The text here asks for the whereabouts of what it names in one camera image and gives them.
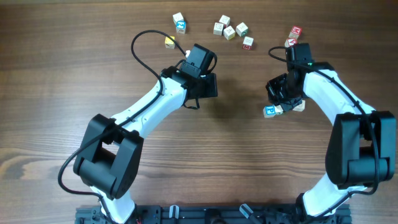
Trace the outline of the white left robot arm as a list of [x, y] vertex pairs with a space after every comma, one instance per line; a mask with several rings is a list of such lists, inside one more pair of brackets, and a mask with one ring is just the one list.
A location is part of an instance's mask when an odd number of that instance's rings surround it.
[[195, 44], [176, 66], [165, 68], [153, 89], [128, 109], [88, 124], [73, 171], [100, 200], [79, 208], [76, 223], [133, 223], [136, 204], [129, 188], [136, 178], [144, 139], [188, 100], [218, 95], [214, 52]]

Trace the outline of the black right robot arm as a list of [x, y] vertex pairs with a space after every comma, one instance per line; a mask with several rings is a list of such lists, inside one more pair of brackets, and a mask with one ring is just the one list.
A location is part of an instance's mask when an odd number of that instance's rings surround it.
[[300, 223], [325, 222], [355, 195], [373, 195], [396, 167], [396, 118], [360, 100], [327, 62], [315, 62], [307, 43], [282, 47], [287, 65], [268, 81], [266, 118], [300, 111], [312, 99], [333, 128], [325, 156], [325, 175], [296, 201]]

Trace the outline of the blue P wooden block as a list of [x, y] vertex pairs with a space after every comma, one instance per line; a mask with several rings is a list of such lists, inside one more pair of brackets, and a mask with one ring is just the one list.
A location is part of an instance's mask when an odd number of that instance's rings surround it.
[[274, 105], [265, 106], [263, 113], [265, 118], [272, 118], [277, 114]]

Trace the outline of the yellow top wooden block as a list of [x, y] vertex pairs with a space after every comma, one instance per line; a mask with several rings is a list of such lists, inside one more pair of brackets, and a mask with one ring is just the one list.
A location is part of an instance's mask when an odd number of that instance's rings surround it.
[[175, 48], [174, 40], [175, 40], [174, 36], [166, 37], [165, 38], [165, 47], [167, 49], [174, 49]]

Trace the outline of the blue D wooden block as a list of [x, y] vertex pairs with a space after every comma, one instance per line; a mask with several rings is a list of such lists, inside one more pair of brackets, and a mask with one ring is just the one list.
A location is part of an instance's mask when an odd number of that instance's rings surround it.
[[293, 108], [294, 111], [303, 111], [305, 109], [305, 100], [302, 100], [301, 104]]

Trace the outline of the green sided white block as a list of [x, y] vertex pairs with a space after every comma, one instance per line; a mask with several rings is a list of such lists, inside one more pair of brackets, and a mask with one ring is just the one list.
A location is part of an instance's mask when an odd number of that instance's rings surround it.
[[276, 114], [283, 114], [284, 113], [281, 105], [274, 106], [274, 108], [275, 108], [275, 113]]

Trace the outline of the blue framed wooden block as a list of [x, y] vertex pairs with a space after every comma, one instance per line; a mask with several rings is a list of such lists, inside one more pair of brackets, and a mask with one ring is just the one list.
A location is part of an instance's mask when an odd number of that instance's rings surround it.
[[213, 28], [214, 35], [223, 35], [224, 24], [216, 22]]

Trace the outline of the blue N wooden block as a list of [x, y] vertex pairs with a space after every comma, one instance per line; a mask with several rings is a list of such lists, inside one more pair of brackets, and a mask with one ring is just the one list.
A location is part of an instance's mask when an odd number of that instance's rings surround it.
[[185, 34], [186, 33], [187, 25], [186, 25], [185, 21], [177, 21], [175, 26], [176, 26], [176, 32], [178, 34]]

